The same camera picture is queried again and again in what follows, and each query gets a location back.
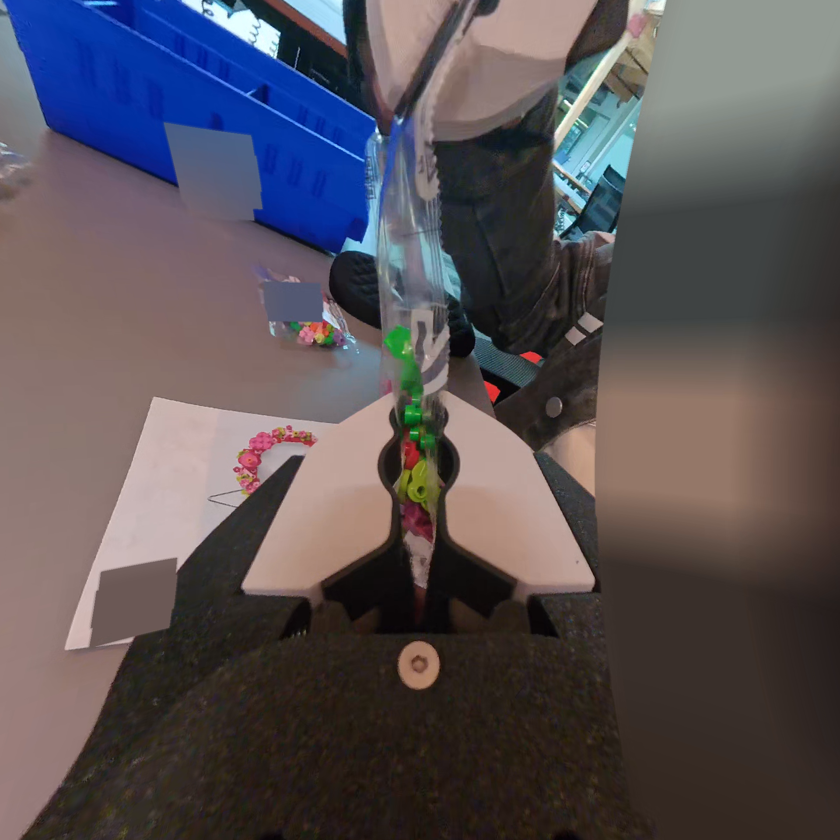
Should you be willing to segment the blue plastic bin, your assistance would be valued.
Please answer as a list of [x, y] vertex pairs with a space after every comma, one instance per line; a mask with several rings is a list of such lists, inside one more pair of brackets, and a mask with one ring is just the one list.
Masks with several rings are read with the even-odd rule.
[[165, 125], [248, 136], [255, 220], [333, 253], [369, 225], [373, 120], [182, 2], [5, 2], [48, 126], [176, 183]]

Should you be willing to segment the person's right forearm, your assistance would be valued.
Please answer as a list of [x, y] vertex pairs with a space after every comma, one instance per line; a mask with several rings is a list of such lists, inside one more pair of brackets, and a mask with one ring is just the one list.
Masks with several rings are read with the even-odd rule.
[[553, 134], [559, 89], [471, 140], [437, 142], [442, 243], [469, 319], [499, 350], [547, 359], [602, 322], [613, 243], [554, 236]]

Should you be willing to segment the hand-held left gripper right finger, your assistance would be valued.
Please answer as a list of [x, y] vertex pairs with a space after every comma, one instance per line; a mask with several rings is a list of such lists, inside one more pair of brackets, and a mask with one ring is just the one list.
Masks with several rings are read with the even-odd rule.
[[437, 439], [435, 542], [421, 628], [449, 631], [459, 602], [483, 619], [516, 602], [591, 594], [596, 577], [536, 455], [510, 429], [449, 392]]

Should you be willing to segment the orange object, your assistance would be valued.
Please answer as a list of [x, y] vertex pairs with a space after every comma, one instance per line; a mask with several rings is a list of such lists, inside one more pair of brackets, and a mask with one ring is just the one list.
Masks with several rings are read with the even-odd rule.
[[479, 368], [491, 404], [496, 405], [530, 384], [542, 359], [535, 353], [513, 356], [492, 349], [479, 359]]

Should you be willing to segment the black mesh wrist pad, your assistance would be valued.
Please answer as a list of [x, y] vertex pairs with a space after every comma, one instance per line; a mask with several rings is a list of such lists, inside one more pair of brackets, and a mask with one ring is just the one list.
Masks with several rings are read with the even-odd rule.
[[[374, 329], [382, 328], [379, 279], [375, 258], [357, 251], [344, 251], [332, 263], [329, 290], [339, 307]], [[491, 341], [479, 337], [459, 301], [447, 294], [452, 358], [474, 356], [484, 381], [494, 388], [493, 403], [502, 401], [530, 384], [541, 364], [520, 355], [503, 353]]]

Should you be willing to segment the brown top office desk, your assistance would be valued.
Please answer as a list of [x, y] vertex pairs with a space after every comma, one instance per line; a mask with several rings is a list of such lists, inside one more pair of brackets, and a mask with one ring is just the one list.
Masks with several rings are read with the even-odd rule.
[[347, 57], [341, 2], [265, 1], [265, 4], [338, 56]]

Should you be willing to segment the white instruction booklet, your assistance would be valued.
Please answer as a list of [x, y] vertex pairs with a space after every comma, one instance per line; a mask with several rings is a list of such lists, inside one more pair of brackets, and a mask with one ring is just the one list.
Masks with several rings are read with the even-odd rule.
[[168, 626], [176, 572], [187, 558], [332, 427], [155, 397], [65, 650], [128, 643]]

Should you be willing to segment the clear bag of colourful pieces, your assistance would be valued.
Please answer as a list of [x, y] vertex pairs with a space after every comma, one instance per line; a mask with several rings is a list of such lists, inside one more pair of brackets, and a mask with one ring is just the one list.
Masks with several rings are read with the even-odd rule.
[[402, 540], [428, 592], [445, 554], [445, 493], [457, 471], [448, 450], [450, 328], [434, 154], [434, 110], [480, 2], [446, 2], [397, 83], [380, 162], [376, 268], [383, 353], [400, 441], [395, 480]]

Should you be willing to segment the small clear plastic bag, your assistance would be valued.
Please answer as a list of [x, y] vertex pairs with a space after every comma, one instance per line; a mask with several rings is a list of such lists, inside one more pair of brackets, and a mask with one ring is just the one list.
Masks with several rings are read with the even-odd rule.
[[255, 268], [259, 300], [270, 334], [288, 345], [348, 351], [356, 339], [338, 303], [318, 282]]

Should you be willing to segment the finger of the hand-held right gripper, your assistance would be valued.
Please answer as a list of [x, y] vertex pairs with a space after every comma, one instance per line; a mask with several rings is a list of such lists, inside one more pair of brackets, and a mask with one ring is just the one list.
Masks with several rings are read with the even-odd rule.
[[423, 94], [423, 136], [465, 141], [520, 118], [564, 73], [595, 1], [501, 1], [461, 26]]
[[451, 1], [369, 1], [366, 24], [374, 89], [393, 114], [428, 47], [456, 5]]

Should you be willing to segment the black office chair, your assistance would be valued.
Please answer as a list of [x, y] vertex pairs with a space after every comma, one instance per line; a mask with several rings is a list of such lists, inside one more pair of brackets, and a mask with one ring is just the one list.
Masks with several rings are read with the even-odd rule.
[[614, 234], [621, 212], [624, 186], [625, 177], [608, 165], [581, 213], [559, 238], [576, 240], [592, 232]]

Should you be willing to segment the clear bag of red pieces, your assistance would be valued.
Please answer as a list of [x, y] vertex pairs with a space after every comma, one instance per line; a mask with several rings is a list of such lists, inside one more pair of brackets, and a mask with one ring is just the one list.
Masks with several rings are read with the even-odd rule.
[[29, 186], [32, 175], [30, 161], [1, 142], [1, 203], [12, 201]]

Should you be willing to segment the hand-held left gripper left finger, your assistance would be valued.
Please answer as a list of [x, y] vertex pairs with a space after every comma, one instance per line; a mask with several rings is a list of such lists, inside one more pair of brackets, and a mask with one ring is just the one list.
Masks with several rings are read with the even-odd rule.
[[384, 632], [415, 624], [411, 562], [396, 485], [402, 437], [384, 396], [332, 426], [304, 456], [242, 583], [247, 595], [380, 614]]

